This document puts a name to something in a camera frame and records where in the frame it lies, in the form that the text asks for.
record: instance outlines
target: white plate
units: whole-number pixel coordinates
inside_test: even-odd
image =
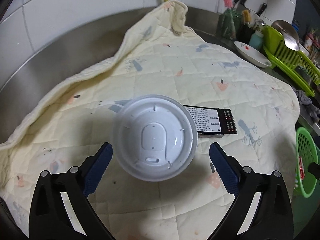
[[[198,133],[188,110],[161,95],[128,102],[116,115],[112,146],[132,176],[162,181],[181,173],[192,161]]]
[[[261,54],[253,47],[240,41],[235,41],[235,46],[245,59],[247,59],[257,67],[271,67],[270,60],[268,60],[263,54]]]

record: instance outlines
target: cream blanket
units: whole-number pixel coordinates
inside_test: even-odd
[[[89,200],[116,239],[207,239],[234,199],[211,171],[208,150],[214,141],[256,172],[280,170],[292,194],[299,116],[295,93],[229,50],[204,42],[184,25],[187,10],[169,1],[147,14],[127,31],[114,57],[57,85],[0,145],[1,196],[26,234],[40,172],[65,172],[94,155],[103,142],[111,142],[112,121],[121,107],[146,94],[230,108],[238,135],[199,139],[188,168],[159,183],[133,178],[113,158]]]

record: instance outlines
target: metal spoon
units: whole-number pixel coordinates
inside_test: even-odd
[[[299,43],[288,33],[286,33],[284,30],[281,30],[281,33],[283,35],[284,44],[287,48],[298,51],[300,49]]]

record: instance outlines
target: gray cloth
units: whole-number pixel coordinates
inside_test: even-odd
[[[299,104],[305,107],[313,122],[319,122],[320,109],[312,104],[311,99],[306,96],[305,92],[295,88],[292,89],[298,97]]]

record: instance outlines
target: green basket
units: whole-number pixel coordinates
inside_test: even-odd
[[[283,35],[271,26],[264,29],[264,46],[272,67],[280,68],[306,93],[315,96],[307,81],[296,71],[300,66],[307,76],[316,84],[320,84],[320,71],[311,60],[301,51],[289,49],[284,44]]]
[[[298,187],[294,188],[295,195],[303,195],[308,198],[312,195],[315,190],[317,179],[314,175],[308,172],[308,166],[310,163],[315,162],[318,164],[318,154],[316,145],[310,133],[303,127],[298,128],[296,132],[297,138],[297,167],[296,167],[296,180],[298,181]],[[304,166],[304,179],[301,180],[300,167],[299,167],[299,156],[302,157]]]

